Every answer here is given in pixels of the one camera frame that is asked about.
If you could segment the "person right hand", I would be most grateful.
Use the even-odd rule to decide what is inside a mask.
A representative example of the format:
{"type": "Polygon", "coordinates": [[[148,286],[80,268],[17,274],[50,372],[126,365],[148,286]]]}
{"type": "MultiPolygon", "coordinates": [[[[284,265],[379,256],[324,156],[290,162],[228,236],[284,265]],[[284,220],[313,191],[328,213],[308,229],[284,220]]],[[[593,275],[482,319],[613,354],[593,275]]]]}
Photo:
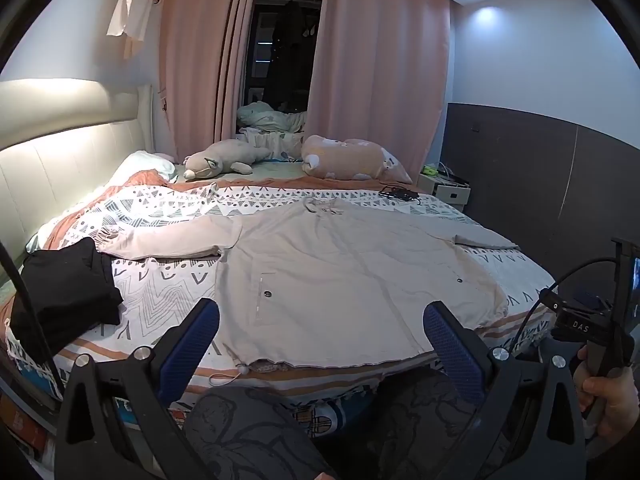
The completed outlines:
{"type": "Polygon", "coordinates": [[[615,377],[593,376],[587,366],[588,347],[577,353],[580,365],[574,373],[579,409],[583,412],[594,401],[604,402],[597,435],[609,450],[639,449],[639,393],[634,372],[624,367],[615,377]]]}

